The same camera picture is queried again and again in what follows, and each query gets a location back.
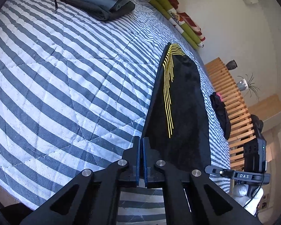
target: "yellow lines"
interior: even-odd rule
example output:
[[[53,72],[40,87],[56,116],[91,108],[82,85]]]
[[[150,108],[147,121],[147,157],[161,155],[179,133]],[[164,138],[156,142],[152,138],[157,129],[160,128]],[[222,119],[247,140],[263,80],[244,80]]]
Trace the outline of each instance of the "yellow lines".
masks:
[[[172,44],[169,47],[165,60],[163,62],[164,68],[164,106],[165,106],[165,113],[167,116],[167,126],[169,131],[169,138],[172,136],[172,130],[174,129],[173,120],[172,120],[172,113],[171,113],[171,96],[170,96],[170,81],[173,82],[174,80],[174,63],[172,55],[181,55],[184,56],[185,53],[181,50],[178,44]]]

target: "pink fabric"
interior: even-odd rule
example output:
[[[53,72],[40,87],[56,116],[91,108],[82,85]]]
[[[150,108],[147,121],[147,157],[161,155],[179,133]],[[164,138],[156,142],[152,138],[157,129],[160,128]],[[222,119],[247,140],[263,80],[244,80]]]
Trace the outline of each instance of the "pink fabric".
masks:
[[[220,101],[223,102],[222,96],[220,95],[220,93],[216,93],[216,95],[220,98]]]

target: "wooden shelf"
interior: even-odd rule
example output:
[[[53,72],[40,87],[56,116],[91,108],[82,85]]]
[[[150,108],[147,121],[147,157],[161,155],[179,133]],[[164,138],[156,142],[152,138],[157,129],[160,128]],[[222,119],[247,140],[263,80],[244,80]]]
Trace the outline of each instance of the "wooden shelf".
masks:
[[[220,58],[205,65],[209,79],[216,92],[219,92],[226,105],[231,123],[231,133],[228,140],[230,149],[230,167],[243,170],[244,151],[242,145],[255,138],[250,111],[230,72]]]

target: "black bag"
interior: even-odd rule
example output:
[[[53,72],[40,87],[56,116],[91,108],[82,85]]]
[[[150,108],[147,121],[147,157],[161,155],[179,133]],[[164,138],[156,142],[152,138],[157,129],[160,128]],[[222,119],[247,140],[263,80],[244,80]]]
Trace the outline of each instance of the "black bag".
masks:
[[[231,123],[225,108],[225,103],[220,100],[220,97],[216,92],[213,92],[213,94],[210,95],[210,101],[217,120],[220,122],[220,126],[224,131],[225,139],[228,140],[231,132]]]

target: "bed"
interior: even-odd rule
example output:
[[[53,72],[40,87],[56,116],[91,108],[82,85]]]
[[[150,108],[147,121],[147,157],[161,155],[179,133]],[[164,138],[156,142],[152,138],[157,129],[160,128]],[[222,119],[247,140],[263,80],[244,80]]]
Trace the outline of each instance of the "bed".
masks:
[[[211,164],[229,147],[197,52],[148,4],[111,22],[53,0],[8,0],[0,10],[0,185],[36,209],[81,170],[121,159],[141,136],[168,42],[196,63],[209,120]],[[224,191],[229,180],[212,178]],[[119,224],[165,223],[162,190],[122,190]]]

